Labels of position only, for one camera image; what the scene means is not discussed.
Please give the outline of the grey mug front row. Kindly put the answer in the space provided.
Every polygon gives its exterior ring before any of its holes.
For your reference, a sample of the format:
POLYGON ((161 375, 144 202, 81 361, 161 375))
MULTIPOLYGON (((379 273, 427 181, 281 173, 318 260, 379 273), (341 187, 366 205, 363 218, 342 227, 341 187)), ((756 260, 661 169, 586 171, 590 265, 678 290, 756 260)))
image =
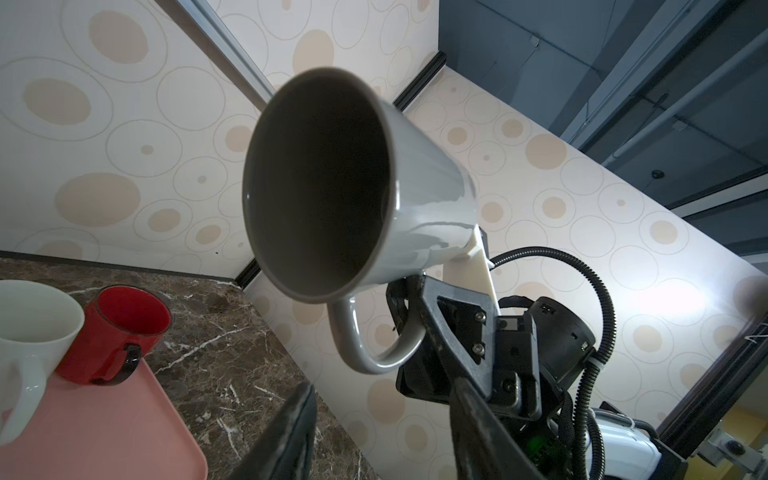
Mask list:
POLYGON ((305 71, 267 103, 244 166, 242 210, 261 271, 287 297, 327 308, 340 357, 379 375, 426 330, 409 322, 372 353, 356 297, 469 254, 478 235, 467 170, 354 74, 305 71))

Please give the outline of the red mug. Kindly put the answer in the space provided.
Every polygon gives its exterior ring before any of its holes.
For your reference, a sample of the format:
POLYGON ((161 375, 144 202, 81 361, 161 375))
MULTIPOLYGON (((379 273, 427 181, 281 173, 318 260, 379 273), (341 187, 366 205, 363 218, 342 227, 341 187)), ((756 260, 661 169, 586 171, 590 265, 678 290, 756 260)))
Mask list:
POLYGON ((172 323, 166 304, 129 285, 101 289, 56 373, 76 384, 114 386, 127 380, 172 323))

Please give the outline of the white ribbed-bottom mug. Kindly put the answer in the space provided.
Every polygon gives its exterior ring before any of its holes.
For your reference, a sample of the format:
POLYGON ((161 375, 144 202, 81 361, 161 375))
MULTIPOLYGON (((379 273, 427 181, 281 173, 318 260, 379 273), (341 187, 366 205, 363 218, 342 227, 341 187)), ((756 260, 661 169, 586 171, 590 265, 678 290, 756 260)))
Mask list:
POLYGON ((26 428, 83 325, 84 310, 69 294, 32 281, 1 282, 2 445, 26 428))

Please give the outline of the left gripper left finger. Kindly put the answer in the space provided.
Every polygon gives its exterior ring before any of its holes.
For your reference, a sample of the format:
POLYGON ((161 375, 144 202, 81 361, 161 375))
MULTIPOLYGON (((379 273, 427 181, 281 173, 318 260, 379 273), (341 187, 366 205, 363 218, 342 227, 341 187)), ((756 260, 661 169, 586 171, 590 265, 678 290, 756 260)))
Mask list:
POLYGON ((300 383, 229 479, 308 479, 317 420, 314 386, 300 383))

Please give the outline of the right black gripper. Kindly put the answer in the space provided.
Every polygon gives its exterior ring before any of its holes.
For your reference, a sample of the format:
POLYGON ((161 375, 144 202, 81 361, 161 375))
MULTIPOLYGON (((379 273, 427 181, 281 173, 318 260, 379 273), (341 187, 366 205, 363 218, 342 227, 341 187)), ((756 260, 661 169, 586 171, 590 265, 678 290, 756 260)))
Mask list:
POLYGON ((396 379, 418 400, 446 404, 464 378, 496 415, 538 420, 560 407, 594 351, 590 327, 554 299, 505 299, 521 314, 496 316, 488 295, 421 274, 389 283, 386 300, 397 332, 411 320, 426 328, 396 379))

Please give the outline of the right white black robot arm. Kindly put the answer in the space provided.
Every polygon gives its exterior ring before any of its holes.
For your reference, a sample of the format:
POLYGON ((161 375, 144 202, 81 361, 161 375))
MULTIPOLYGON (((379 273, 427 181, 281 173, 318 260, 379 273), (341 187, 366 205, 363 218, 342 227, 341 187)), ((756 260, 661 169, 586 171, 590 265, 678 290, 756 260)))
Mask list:
POLYGON ((617 324, 599 276, 577 257, 524 247, 493 267, 525 257, 562 262, 592 286, 602 332, 542 296, 494 299, 427 275, 389 284, 396 330, 422 326, 425 337, 398 371, 397 390, 449 408, 461 479, 672 479, 685 461, 648 423, 608 405, 591 406, 610 359, 617 324))

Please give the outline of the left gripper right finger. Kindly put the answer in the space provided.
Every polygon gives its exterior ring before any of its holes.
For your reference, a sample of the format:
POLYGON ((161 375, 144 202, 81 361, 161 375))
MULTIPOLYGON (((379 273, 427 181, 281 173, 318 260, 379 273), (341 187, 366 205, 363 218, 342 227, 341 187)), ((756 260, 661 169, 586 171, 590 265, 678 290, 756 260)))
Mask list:
POLYGON ((466 378, 453 382, 449 415, 458 479, 543 478, 466 378))

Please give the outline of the pink rectangular tray mat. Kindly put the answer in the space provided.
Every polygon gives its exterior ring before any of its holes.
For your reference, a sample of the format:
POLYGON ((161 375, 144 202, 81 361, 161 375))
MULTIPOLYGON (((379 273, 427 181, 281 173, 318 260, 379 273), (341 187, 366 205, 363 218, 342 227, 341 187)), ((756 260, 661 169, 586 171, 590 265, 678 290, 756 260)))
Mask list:
POLYGON ((206 458, 145 362, 117 386, 52 375, 4 479, 204 479, 206 458))

